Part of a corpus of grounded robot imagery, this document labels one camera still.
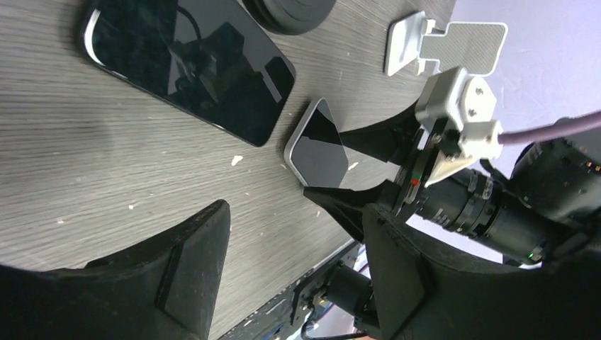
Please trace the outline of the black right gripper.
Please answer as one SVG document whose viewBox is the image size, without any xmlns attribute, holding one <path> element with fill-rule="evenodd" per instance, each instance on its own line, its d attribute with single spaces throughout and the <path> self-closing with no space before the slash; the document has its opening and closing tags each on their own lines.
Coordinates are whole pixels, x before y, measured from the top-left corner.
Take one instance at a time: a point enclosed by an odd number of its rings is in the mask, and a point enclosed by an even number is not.
<svg viewBox="0 0 601 340">
<path fill-rule="evenodd" d="M 364 241 L 363 213 L 368 205 L 384 207 L 404 221 L 423 205 L 420 195 L 441 154 L 439 144 L 449 119 L 435 119 L 421 147 L 426 129 L 417 121 L 415 109 L 416 105 L 411 105 L 387 120 L 340 133 L 345 147 L 399 165 L 395 183 L 385 180 L 363 191 L 320 187 L 303 190 L 306 198 L 326 210 L 357 242 Z"/>
</svg>

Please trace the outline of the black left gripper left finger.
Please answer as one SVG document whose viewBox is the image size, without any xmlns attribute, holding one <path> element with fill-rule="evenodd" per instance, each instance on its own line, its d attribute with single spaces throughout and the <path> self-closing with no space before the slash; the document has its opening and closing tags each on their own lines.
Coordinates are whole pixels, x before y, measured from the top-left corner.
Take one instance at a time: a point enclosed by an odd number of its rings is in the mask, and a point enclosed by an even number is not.
<svg viewBox="0 0 601 340">
<path fill-rule="evenodd" d="M 224 200 L 80 269 L 1 267 L 2 339 L 207 339 L 230 238 Z"/>
</svg>

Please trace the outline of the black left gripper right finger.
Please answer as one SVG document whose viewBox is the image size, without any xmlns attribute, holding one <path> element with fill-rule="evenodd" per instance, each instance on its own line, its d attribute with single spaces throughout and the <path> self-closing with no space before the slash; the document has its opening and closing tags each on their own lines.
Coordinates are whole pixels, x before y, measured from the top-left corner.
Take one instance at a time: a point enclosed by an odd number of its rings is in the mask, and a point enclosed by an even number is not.
<svg viewBox="0 0 601 340">
<path fill-rule="evenodd" d="M 600 248 L 535 269 L 504 266 L 363 214 L 381 339 L 599 339 Z"/>
</svg>

